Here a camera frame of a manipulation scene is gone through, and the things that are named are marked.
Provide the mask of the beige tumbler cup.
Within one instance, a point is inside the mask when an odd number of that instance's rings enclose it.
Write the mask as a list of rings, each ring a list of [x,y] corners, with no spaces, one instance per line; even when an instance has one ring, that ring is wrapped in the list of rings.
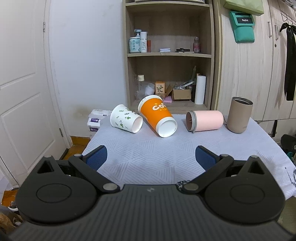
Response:
[[[229,114],[227,117],[227,128],[233,133],[243,133],[252,113],[253,102],[243,97],[232,97]]]

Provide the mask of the white paper cup green print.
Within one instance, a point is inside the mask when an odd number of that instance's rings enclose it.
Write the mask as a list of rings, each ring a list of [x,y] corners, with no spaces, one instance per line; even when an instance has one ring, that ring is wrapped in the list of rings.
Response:
[[[125,105],[119,104],[111,112],[110,124],[115,128],[137,133],[142,128],[143,118]]]

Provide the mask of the orange paper cup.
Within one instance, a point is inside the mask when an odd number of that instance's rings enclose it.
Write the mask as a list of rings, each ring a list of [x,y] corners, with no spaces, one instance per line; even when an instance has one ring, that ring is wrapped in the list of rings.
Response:
[[[170,137],[177,130],[177,121],[157,95],[144,97],[138,104],[138,112],[162,138]]]

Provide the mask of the pink tumbler grey lid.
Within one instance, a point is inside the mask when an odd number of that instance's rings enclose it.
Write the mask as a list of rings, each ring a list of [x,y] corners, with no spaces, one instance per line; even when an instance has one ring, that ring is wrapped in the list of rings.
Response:
[[[192,133],[217,130],[223,123],[224,116],[217,110],[189,111],[186,114],[186,128]]]

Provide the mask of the white patterned table cloth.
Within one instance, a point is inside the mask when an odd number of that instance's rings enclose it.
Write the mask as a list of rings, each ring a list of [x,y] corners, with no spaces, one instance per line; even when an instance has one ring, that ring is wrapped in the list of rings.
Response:
[[[249,120],[246,131],[241,134],[233,133],[225,126],[214,131],[191,133],[186,129],[183,114],[176,114],[174,118],[178,128],[167,138],[160,137],[147,123],[143,123],[138,133],[130,133],[112,127],[109,118],[105,118],[84,152],[104,145],[107,160],[98,171],[119,186],[175,184],[194,179],[204,172],[195,158],[197,146],[242,161],[256,155],[269,169],[285,197],[295,195],[295,165],[254,120]]]

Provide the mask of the white door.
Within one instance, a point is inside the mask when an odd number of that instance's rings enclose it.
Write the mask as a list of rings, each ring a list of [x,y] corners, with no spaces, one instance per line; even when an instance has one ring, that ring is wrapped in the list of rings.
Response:
[[[44,48],[45,1],[1,1],[1,160],[21,185],[43,156],[66,149]]]

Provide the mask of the small cardboard box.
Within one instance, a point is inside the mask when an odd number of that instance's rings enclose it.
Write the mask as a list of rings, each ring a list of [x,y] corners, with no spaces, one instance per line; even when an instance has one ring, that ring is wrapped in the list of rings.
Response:
[[[171,96],[172,100],[190,100],[191,90],[189,89],[174,89],[171,85],[166,88],[166,96]]]

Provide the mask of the white paper towel roll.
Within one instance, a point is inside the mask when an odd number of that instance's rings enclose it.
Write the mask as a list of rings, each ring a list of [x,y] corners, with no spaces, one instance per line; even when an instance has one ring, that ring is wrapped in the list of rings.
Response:
[[[197,104],[197,105],[204,104],[205,89],[206,89],[206,76],[197,75],[196,91],[195,91],[195,104]]]

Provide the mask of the clear bottle beige cap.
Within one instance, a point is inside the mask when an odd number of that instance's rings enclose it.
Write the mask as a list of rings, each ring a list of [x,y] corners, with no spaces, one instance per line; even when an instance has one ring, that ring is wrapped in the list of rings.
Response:
[[[137,91],[137,98],[142,99],[145,94],[145,79],[144,75],[137,76],[137,84],[138,84],[138,91]]]

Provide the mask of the small floral carton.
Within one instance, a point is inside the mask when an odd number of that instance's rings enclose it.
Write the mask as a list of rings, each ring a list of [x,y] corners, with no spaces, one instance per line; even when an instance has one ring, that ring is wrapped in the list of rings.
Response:
[[[155,82],[155,94],[158,96],[165,96],[166,93],[166,84],[163,81]]]

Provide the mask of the wooden wardrobe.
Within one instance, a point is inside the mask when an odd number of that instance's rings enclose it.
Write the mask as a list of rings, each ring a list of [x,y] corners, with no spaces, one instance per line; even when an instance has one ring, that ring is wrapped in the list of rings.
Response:
[[[217,7],[222,51],[217,109],[227,115],[237,96],[253,102],[251,117],[256,121],[295,118],[295,101],[287,101],[284,94],[287,34],[280,29],[283,23],[295,23],[295,10],[283,1],[262,3],[264,14],[253,17],[253,43],[236,43],[230,11]]]

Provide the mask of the pink small bottle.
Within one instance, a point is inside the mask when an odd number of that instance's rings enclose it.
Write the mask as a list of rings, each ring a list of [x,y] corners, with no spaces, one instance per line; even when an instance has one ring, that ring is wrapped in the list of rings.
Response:
[[[193,51],[194,51],[194,53],[200,53],[200,41],[199,41],[199,37],[195,37],[194,38]]]

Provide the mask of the white flat tin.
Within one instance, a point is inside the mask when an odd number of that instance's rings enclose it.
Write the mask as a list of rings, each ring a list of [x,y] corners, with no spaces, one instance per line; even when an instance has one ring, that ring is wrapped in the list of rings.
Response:
[[[170,48],[159,48],[159,52],[170,52],[171,49]]]

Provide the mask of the wooden shelf unit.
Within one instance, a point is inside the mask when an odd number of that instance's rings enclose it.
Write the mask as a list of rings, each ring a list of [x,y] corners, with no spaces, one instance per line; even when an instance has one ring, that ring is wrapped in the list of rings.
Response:
[[[128,107],[137,110],[137,76],[144,75],[148,83],[165,82],[166,86],[187,82],[196,76],[206,76],[204,104],[194,99],[173,101],[172,113],[189,110],[209,110],[213,91],[215,33],[212,1],[123,1],[123,45],[125,84]],[[135,29],[147,32],[151,50],[130,53],[129,40]],[[200,53],[194,53],[194,38],[199,37]],[[170,48],[170,52],[159,52]]]

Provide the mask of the teal white jar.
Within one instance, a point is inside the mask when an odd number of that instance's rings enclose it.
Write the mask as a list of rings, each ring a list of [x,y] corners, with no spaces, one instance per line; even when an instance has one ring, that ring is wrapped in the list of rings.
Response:
[[[140,45],[140,33],[141,29],[135,29],[135,36],[129,39],[129,52],[130,53],[140,53],[141,45]]]

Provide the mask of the white tube bottle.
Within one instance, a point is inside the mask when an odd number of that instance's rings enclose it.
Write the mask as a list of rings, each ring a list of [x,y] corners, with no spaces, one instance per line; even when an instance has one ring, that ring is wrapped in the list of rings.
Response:
[[[147,52],[147,32],[140,32],[140,46],[141,46],[141,53]]]

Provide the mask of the teal fabric pouch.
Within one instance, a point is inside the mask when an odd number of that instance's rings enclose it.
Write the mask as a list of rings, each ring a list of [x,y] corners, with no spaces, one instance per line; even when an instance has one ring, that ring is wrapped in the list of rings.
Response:
[[[230,11],[229,19],[236,43],[254,43],[253,16],[240,11]]]

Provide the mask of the black hanging ribbon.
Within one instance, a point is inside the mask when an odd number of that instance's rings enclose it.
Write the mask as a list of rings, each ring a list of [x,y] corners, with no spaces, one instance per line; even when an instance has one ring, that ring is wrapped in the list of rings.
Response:
[[[295,45],[295,26],[283,23],[280,29],[286,29],[287,33],[287,61],[285,67],[284,94],[287,101],[294,101],[295,96],[295,61],[296,61],[296,45]]]

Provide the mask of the light green paper bag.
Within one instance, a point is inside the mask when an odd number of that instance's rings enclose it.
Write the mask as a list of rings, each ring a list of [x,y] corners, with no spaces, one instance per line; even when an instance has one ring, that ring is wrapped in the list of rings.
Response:
[[[222,6],[227,9],[241,11],[256,16],[264,14],[262,0],[222,0]]]

